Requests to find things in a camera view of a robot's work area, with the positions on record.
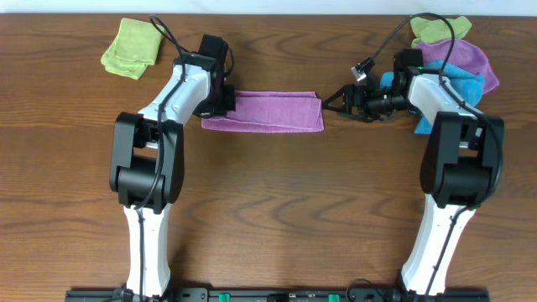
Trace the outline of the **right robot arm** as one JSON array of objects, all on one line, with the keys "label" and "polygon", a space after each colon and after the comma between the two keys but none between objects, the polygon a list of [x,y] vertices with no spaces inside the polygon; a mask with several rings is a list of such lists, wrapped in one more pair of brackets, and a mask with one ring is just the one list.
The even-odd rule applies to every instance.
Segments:
[{"label": "right robot arm", "polygon": [[453,253],[476,209],[496,190],[503,166],[500,117],[465,102],[442,68],[424,65],[420,49],[394,56],[394,78],[377,88],[373,58],[352,68],[357,81],[322,102],[323,109],[358,122],[374,122],[396,111],[420,113],[432,126],[420,166],[425,211],[412,252],[389,301],[477,301],[480,293],[446,292]]}]

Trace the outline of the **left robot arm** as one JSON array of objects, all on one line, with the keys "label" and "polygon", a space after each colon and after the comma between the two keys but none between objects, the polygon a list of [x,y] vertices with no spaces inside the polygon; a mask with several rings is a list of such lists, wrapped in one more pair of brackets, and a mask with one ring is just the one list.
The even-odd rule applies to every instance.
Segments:
[{"label": "left robot arm", "polygon": [[231,56],[223,38],[204,35],[196,52],[179,52],[172,76],[149,105],[116,119],[109,183],[127,217],[130,243],[120,301],[163,301],[169,295],[169,212],[185,177],[184,127],[192,116],[235,111],[235,88],[226,83]]}]

